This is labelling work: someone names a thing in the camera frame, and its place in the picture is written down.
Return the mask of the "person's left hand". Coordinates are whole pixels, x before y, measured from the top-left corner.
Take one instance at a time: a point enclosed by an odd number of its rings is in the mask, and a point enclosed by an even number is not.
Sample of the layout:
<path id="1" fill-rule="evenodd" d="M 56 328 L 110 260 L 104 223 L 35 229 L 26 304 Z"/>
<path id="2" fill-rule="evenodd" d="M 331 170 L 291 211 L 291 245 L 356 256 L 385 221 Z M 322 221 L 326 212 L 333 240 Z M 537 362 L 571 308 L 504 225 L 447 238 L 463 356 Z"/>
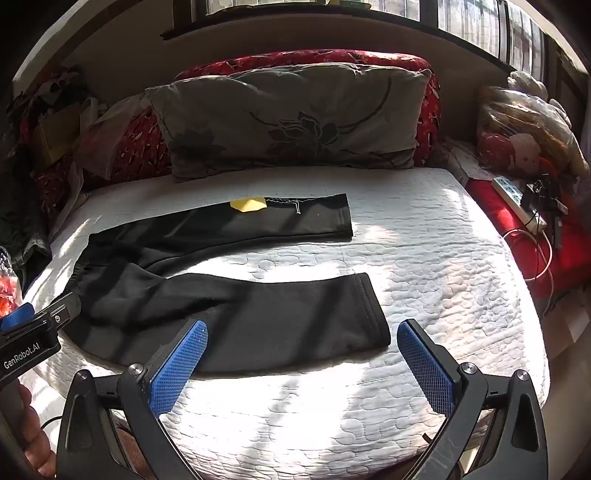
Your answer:
<path id="1" fill-rule="evenodd" d="M 20 432 L 24 439 L 24 455 L 30 466 L 42 477 L 51 479 L 56 474 L 56 455 L 51 450 L 47 434 L 43 431 L 39 416 L 32 407 L 32 394 L 28 388 L 18 384 L 24 411 Z"/>

